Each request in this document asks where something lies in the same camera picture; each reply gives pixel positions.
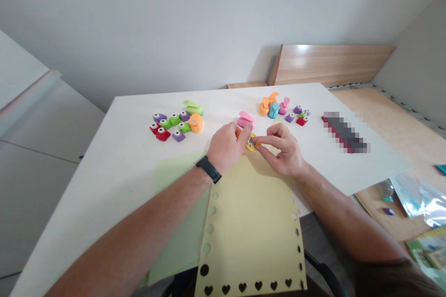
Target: hand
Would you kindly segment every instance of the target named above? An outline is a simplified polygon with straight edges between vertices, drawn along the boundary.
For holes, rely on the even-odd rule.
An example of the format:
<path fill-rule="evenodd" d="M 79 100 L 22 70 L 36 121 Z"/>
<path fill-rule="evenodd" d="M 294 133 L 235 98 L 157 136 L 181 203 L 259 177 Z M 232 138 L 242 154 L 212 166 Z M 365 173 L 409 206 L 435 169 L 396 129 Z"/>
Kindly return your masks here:
<path fill-rule="evenodd" d="M 240 158 L 251 136 L 252 124 L 246 126 L 239 137 L 240 128 L 234 122 L 222 126 L 212 137 L 207 157 L 220 174 L 226 172 Z"/>
<path fill-rule="evenodd" d="M 253 140 L 281 150 L 278 155 L 274 155 L 266 147 L 256 146 L 276 173 L 297 178 L 308 170 L 309 165 L 302 157 L 297 140 L 283 123 L 270 126 L 266 134 L 266 136 L 254 137 Z"/>

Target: fitness tracker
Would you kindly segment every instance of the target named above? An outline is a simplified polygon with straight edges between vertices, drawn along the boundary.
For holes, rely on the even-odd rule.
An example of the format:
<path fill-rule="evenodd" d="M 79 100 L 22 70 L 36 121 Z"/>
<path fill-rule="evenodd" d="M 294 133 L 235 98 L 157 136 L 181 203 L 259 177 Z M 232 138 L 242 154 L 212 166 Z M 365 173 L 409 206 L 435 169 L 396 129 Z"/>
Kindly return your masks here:
<path fill-rule="evenodd" d="M 222 178 L 222 175 L 217 169 L 209 162 L 208 157 L 204 156 L 199 162 L 195 164 L 197 167 L 201 167 L 216 184 Z"/>

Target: plastic bag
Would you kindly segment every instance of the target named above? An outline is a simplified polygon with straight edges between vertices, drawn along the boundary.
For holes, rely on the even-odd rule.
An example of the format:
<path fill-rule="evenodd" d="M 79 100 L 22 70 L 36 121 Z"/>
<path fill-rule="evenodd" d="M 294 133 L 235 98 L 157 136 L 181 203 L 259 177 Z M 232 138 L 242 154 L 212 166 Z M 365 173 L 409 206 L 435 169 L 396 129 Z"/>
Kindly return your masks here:
<path fill-rule="evenodd" d="M 446 225 L 446 195 L 407 173 L 390 180 L 410 219 L 422 214 L 430 227 Z"/>

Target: light green paper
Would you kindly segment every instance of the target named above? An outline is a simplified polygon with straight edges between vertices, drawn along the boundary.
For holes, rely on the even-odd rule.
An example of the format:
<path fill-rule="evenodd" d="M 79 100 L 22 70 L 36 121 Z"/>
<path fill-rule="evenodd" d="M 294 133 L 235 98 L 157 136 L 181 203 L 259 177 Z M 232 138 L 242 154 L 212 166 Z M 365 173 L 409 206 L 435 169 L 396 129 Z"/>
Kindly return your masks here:
<path fill-rule="evenodd" d="M 155 193 L 161 192 L 200 160 L 204 152 L 195 152 L 159 162 L 153 175 Z M 175 231 L 149 273 L 152 285 L 157 281 L 198 266 L 210 188 L 202 195 L 184 222 Z"/>

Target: white wall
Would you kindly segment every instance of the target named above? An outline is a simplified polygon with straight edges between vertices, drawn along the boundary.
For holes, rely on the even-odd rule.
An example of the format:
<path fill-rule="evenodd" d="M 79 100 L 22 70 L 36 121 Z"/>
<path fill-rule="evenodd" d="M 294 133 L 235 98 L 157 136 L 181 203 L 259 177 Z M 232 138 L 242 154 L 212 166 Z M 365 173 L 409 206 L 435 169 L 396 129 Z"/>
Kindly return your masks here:
<path fill-rule="evenodd" d="M 391 43 L 431 1 L 0 0 L 0 29 L 106 110 L 264 80 L 282 43 Z"/>
<path fill-rule="evenodd" d="M 430 4 L 395 43 L 375 85 L 446 129 L 446 0 Z"/>

